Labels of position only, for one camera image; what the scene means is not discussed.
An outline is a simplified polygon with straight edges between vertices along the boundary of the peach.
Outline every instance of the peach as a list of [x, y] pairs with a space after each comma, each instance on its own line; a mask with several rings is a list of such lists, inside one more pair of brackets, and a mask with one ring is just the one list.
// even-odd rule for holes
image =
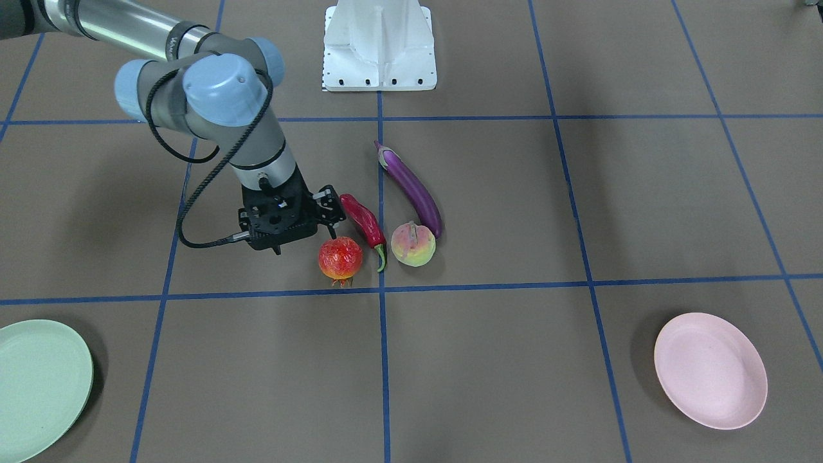
[[425, 225], [404, 223], [392, 233], [392, 253], [400, 263], [420, 267], [435, 254], [435, 235]]

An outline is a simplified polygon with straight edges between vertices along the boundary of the blue tape line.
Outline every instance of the blue tape line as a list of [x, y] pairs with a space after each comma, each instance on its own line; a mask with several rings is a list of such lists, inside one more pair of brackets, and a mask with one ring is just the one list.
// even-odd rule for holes
[[226, 0], [220, 0], [220, 6], [217, 8], [217, 21], [214, 25], [214, 31], [220, 32], [221, 26], [223, 26], [223, 9], [226, 7]]
[[136, 119], [56, 119], [56, 120], [13, 120], [9, 125], [108, 125], [144, 124]]
[[823, 357], [821, 357], [820, 349], [817, 347], [815, 337], [809, 329], [806, 316], [803, 314], [803, 309], [800, 306], [800, 301], [798, 301], [797, 297], [795, 297], [791, 279], [789, 278], [788, 273], [786, 272], [786, 267], [783, 265], [783, 260], [780, 258], [780, 253], [777, 250], [777, 245], [774, 243], [774, 238], [772, 237], [771, 231], [769, 230], [769, 225], [766, 223], [763, 211], [762, 209], [760, 209], [760, 203], [757, 201], [755, 191], [751, 187], [751, 182], [749, 181], [749, 176], [746, 173], [746, 168], [743, 166], [743, 162], [740, 158], [739, 153], [737, 152], [737, 146], [735, 145], [734, 140], [732, 139], [732, 133], [729, 131], [728, 124], [726, 124], [726, 118], [723, 115], [723, 112], [720, 110], [720, 104], [718, 103], [717, 98], [715, 97], [714, 90], [712, 90], [711, 84], [709, 83], [709, 78], [706, 76], [706, 71], [703, 68], [702, 62], [700, 61], [700, 56], [698, 56], [697, 54], [697, 49], [695, 48], [695, 44], [691, 39], [689, 29], [686, 27], [686, 22], [683, 20], [683, 15], [680, 13], [680, 8], [677, 6], [677, 0], [672, 0], [672, 7], [674, 8], [674, 12], [677, 15], [677, 20], [680, 22], [680, 26], [683, 29], [683, 35], [686, 36], [686, 42], [688, 42], [689, 48], [691, 49], [691, 54], [695, 58], [695, 63], [697, 63], [697, 68], [700, 70], [700, 75], [703, 77], [703, 82], [706, 85], [706, 90], [709, 92], [709, 97], [711, 98], [712, 104], [714, 105], [714, 110], [717, 111], [717, 114], [720, 118], [720, 124], [723, 126], [723, 131], [726, 133], [726, 139], [728, 140], [729, 147], [732, 149], [734, 160], [737, 163], [737, 169], [740, 171], [743, 183], [746, 185], [746, 190], [749, 192], [749, 198], [751, 199], [751, 203], [752, 205], [754, 205], [755, 210], [757, 211], [757, 217], [760, 219], [760, 224], [763, 227], [763, 232], [766, 234], [766, 239], [769, 241], [769, 246], [771, 246], [772, 253], [774, 254], [774, 260], [777, 262], [778, 268], [780, 269], [780, 274], [783, 276], [783, 280], [786, 283], [786, 288], [788, 289], [789, 296], [791, 296], [792, 298], [792, 304], [794, 304], [794, 309], [795, 311], [797, 311], [797, 316], [800, 318], [803, 329], [806, 331], [806, 337], [809, 339], [811, 350], [815, 353], [815, 357], [817, 359], [817, 366], [823, 372]]
[[537, 52], [540, 55], [540, 66], [543, 71], [543, 81], [546, 85], [546, 96], [549, 99], [549, 109], [551, 110], [552, 124], [555, 129], [555, 137], [557, 138], [557, 148], [560, 152], [560, 162], [563, 165], [563, 176], [565, 177], [566, 185], [569, 189], [569, 201], [571, 204], [572, 215], [577, 227], [577, 235], [580, 243], [580, 254], [583, 258], [583, 265], [586, 270], [586, 284], [588, 286], [589, 296], [592, 300], [592, 307], [594, 309], [594, 319], [597, 322], [597, 333], [600, 337], [600, 347], [602, 350], [603, 361], [606, 366], [606, 374], [609, 380], [609, 387], [611, 389], [611, 401], [614, 404], [615, 415], [617, 418], [617, 426], [620, 429], [621, 440], [623, 443], [623, 452], [626, 463], [632, 463], [631, 450], [629, 448], [629, 438], [626, 435], [625, 424], [623, 420], [623, 412], [620, 405], [620, 396], [617, 394], [617, 384], [615, 382], [614, 371], [611, 368], [611, 356], [609, 355], [608, 342], [606, 339], [606, 332], [603, 329], [602, 318], [600, 316], [600, 306], [597, 302], [597, 293], [593, 284], [591, 265], [588, 261], [588, 253], [586, 251], [586, 242], [583, 236], [583, 228], [580, 225], [580, 216], [578, 215], [577, 203], [574, 200], [574, 187], [572, 186], [571, 175], [569, 173], [569, 165], [566, 160], [565, 148], [563, 146], [563, 138], [560, 133], [560, 122], [557, 118], [557, 111], [555, 108], [555, 99], [551, 92], [551, 84], [549, 80], [549, 72], [546, 67], [546, 60], [543, 55], [543, 47], [540, 39], [540, 31], [537, 27], [537, 16], [534, 13], [534, 4], [532, 0], [528, 0], [528, 10], [532, 17], [532, 28], [534, 29], [534, 39], [537, 44]]
[[295, 297], [295, 296], [330, 296], [334, 294], [372, 294], [380, 292], [379, 288], [329, 288], [329, 289], [290, 289], [283, 291], [248, 291], [248, 292], [202, 292], [189, 294], [170, 294], [170, 301], [192, 301], [201, 299], [245, 299], [251, 297]]
[[132, 453], [129, 463], [137, 462], [137, 453], [140, 450], [140, 438], [143, 433], [143, 421], [146, 418], [146, 407], [149, 403], [149, 391], [151, 390], [151, 379], [154, 376], [154, 364], [157, 359], [157, 345], [160, 343], [160, 329], [163, 326], [163, 316], [165, 315], [165, 299], [160, 301], [160, 308], [157, 310], [157, 321], [155, 323], [155, 333], [151, 340], [151, 353], [149, 363], [146, 367], [146, 380], [143, 382], [143, 394], [140, 399], [140, 410], [137, 412], [137, 425], [134, 428], [134, 441], [132, 443]]
[[383, 373], [383, 454], [384, 463], [392, 461], [392, 434], [388, 389], [388, 328], [386, 321], [386, 293], [380, 291], [380, 359]]
[[796, 114], [796, 115], [728, 115], [723, 114], [726, 119], [819, 119], [823, 114]]
[[2, 142], [3, 138], [6, 136], [6, 130], [8, 129], [8, 125], [12, 120], [12, 116], [14, 115], [14, 111], [17, 109], [17, 103], [20, 102], [20, 97], [23, 94], [23, 87], [26, 86], [26, 81], [29, 80], [29, 74], [31, 74], [31, 68], [35, 65], [35, 60], [37, 59], [37, 53], [40, 52], [40, 46], [43, 44], [43, 38], [45, 34], [40, 34], [40, 37], [37, 39], [37, 43], [35, 44], [35, 48], [31, 50], [31, 57], [29, 58], [29, 62], [26, 65], [26, 70], [23, 71], [23, 77], [20, 78], [20, 84], [17, 85], [17, 91], [14, 93], [14, 98], [12, 99], [12, 105], [9, 106], [8, 112], [6, 113], [6, 123], [0, 128], [0, 142]]
[[[823, 119], [823, 115], [727, 115], [725, 119]], [[426, 122], [450, 120], [601, 120], [601, 119], [717, 119], [717, 115], [478, 115], [478, 116], [387, 116], [384, 122]], [[376, 117], [278, 117], [281, 122], [376, 122]], [[93, 125], [144, 124], [135, 119], [55, 119], [10, 120], [2, 125]]]
[[141, 296], [95, 296], [95, 297], [38, 297], [31, 299], [0, 299], [0, 306], [34, 306], [40, 304], [95, 304], [101, 302], [158, 302], [159, 294]]
[[[198, 141], [196, 138], [192, 139], [191, 147], [188, 150], [188, 157], [194, 158], [194, 154], [198, 148]], [[186, 174], [183, 179], [183, 188], [180, 191], [180, 200], [177, 205], [177, 213], [183, 210], [185, 205], [185, 192], [188, 185], [188, 178], [191, 175], [192, 165], [186, 167]], [[163, 293], [161, 294], [160, 307], [157, 309], [157, 321], [155, 322], [155, 333], [151, 339], [151, 351], [149, 352], [149, 363], [146, 367], [146, 380], [143, 383], [143, 395], [140, 399], [140, 409], [137, 412], [137, 424], [134, 428], [134, 441], [132, 443], [132, 454], [130, 463], [137, 462], [137, 454], [140, 451], [140, 440], [143, 434], [143, 423], [146, 419], [146, 408], [149, 403], [149, 394], [151, 393], [151, 379], [154, 377], [154, 366], [157, 359], [157, 348], [160, 346], [160, 332], [163, 330], [163, 318], [165, 317], [165, 306], [168, 302], [169, 288], [171, 286], [171, 275], [174, 272], [174, 259], [177, 256], [177, 229], [175, 227], [174, 234], [171, 238], [171, 246], [169, 247], [169, 258], [166, 261], [165, 277], [163, 279]]]
[[376, 122], [376, 117], [278, 117], [281, 122]]
[[642, 286], [683, 283], [729, 283], [783, 280], [783, 275], [742, 275], [728, 277], [642, 278], [635, 280], [596, 280], [594, 286]]
[[[818, 280], [823, 274], [790, 274], [783, 275], [742, 275], [725, 277], [686, 277], [686, 278], [640, 278], [626, 280], [593, 280], [593, 286], [648, 286], [665, 284], [701, 284], [701, 283], [733, 283], [755, 281], [780, 281], [786, 278], [791, 280]], [[588, 281], [569, 282], [537, 282], [537, 283], [476, 283], [476, 284], [444, 284], [430, 286], [392, 286], [384, 287], [385, 292], [441, 292], [441, 291], [488, 291], [507, 289], [536, 289], [536, 288], [583, 288]], [[125, 296], [98, 296], [98, 297], [43, 297], [31, 299], [0, 299], [0, 306], [33, 306], [44, 304], [82, 304], [101, 302], [158, 302], [165, 298], [168, 301], [192, 301], [205, 299], [239, 299], [253, 297], [302, 297], [327, 296], [335, 294], [377, 294], [380, 288], [346, 288], [346, 289], [297, 289], [283, 291], [256, 291], [256, 292], [203, 292]]]
[[815, 336], [811, 332], [811, 327], [809, 326], [809, 322], [806, 319], [806, 314], [803, 313], [803, 309], [800, 306], [800, 301], [797, 299], [797, 294], [794, 293], [794, 286], [792, 282], [786, 278], [786, 287], [788, 288], [788, 295], [792, 298], [792, 304], [794, 304], [794, 310], [797, 311], [797, 316], [800, 318], [800, 324], [803, 326], [803, 331], [806, 331], [806, 337], [809, 339], [809, 343], [811, 344], [811, 350], [815, 354], [815, 358], [817, 359], [817, 365], [821, 368], [823, 372], [823, 356], [821, 356], [821, 350], [817, 347], [817, 342], [815, 341]]
[[390, 286], [386, 292], [438, 292], [438, 291], [488, 291], [495, 289], [538, 289], [538, 288], [579, 288], [588, 286], [588, 282], [545, 282], [545, 283], [479, 283], [479, 284], [443, 284], [431, 286]]
[[454, 116], [389, 116], [386, 122], [424, 122], [429, 120], [547, 120], [550, 115], [454, 115]]
[[[383, 92], [377, 92], [377, 141], [383, 143]], [[377, 197], [378, 197], [378, 224], [383, 229], [384, 224], [384, 173], [383, 167], [378, 162], [377, 166]], [[386, 250], [388, 258], [390, 249]], [[385, 269], [379, 274], [379, 300], [380, 300], [380, 365], [383, 377], [383, 459], [384, 463], [392, 460], [392, 433], [391, 417], [388, 401], [388, 328], [386, 321], [386, 273]]]
[[788, 277], [792, 280], [813, 280], [823, 278], [823, 274], [789, 274]]
[[563, 120], [600, 120], [600, 119], [717, 119], [717, 115], [559, 115]]

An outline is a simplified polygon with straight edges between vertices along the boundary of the toy vegetable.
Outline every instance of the toy vegetable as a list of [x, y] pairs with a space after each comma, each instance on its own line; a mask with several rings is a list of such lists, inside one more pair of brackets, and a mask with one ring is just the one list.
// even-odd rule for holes
[[437, 209], [437, 204], [429, 191], [417, 179], [414, 172], [403, 164], [396, 152], [376, 140], [374, 145], [377, 147], [377, 158], [380, 165], [389, 176], [397, 181], [403, 193], [409, 198], [411, 205], [417, 211], [420, 223], [428, 227], [435, 238], [440, 238], [440, 233], [443, 232], [443, 221], [440, 219], [440, 210]]
[[377, 271], [382, 272], [386, 268], [386, 236], [380, 230], [377, 218], [366, 206], [358, 203], [357, 199], [348, 193], [340, 195], [340, 203], [343, 205], [346, 215], [355, 221], [357, 227], [360, 228], [360, 233], [369, 243], [369, 247], [377, 251], [380, 256], [380, 265]]

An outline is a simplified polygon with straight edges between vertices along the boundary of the purple eggplant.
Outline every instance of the purple eggplant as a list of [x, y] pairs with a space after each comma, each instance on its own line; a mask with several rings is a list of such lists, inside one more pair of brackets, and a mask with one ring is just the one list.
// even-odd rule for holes
[[428, 227], [435, 238], [440, 238], [440, 233], [443, 232], [443, 220], [440, 218], [440, 211], [429, 191], [417, 179], [417, 175], [414, 175], [414, 172], [403, 164], [396, 152], [376, 140], [374, 145], [377, 147], [377, 158], [380, 165], [389, 176], [397, 181], [403, 193], [409, 198], [411, 205], [417, 211], [421, 225]]

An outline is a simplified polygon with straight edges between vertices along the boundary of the chili pepper stem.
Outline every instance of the chili pepper stem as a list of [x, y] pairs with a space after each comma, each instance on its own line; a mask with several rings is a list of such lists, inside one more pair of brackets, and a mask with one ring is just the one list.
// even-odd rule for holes
[[379, 274], [386, 268], [386, 245], [379, 244], [374, 247], [374, 250], [376, 250], [377, 255], [380, 256], [380, 266], [377, 268], [377, 273]]

